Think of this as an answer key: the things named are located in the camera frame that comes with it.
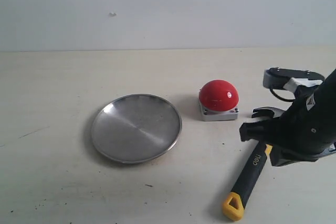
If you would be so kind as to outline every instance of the red dome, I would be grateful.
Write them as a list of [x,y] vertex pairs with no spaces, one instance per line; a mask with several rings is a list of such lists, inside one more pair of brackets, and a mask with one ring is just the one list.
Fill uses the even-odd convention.
[[209,110],[228,111],[239,101],[236,88],[229,82],[214,80],[202,87],[199,93],[201,104]]

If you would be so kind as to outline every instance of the black cable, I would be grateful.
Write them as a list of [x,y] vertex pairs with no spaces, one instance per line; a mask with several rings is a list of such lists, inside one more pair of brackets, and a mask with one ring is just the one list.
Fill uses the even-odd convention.
[[278,98],[279,100],[283,101],[283,102],[293,102],[295,101],[295,99],[287,99],[287,98],[283,98],[281,96],[279,96],[274,90],[273,87],[269,88],[269,91],[272,93],[272,95],[274,95],[276,98]]

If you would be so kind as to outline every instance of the stainless steel plate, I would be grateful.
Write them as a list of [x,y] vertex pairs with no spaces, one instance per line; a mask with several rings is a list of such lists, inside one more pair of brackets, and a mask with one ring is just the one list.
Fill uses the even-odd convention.
[[104,156],[136,164],[170,150],[181,129],[181,117],[168,101],[150,94],[132,94],[105,106],[93,122],[91,135]]

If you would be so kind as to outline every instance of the wall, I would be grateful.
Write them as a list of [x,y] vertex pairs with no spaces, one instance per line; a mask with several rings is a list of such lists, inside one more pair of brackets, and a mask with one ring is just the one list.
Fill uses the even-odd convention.
[[336,0],[0,0],[0,51],[335,44],[335,13]]

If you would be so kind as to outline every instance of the white table surface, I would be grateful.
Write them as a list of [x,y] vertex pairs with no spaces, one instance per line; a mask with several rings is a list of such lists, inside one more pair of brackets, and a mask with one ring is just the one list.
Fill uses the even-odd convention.
[[[240,125],[253,108],[289,106],[261,85],[276,66],[327,76],[336,47],[1,53],[0,223],[229,222],[222,200],[255,145]],[[200,121],[198,90],[213,79],[236,86],[238,120]],[[89,129],[100,107],[133,93],[171,101],[183,129],[163,156],[120,166],[96,153]],[[335,223],[335,162],[268,161],[240,223]]]

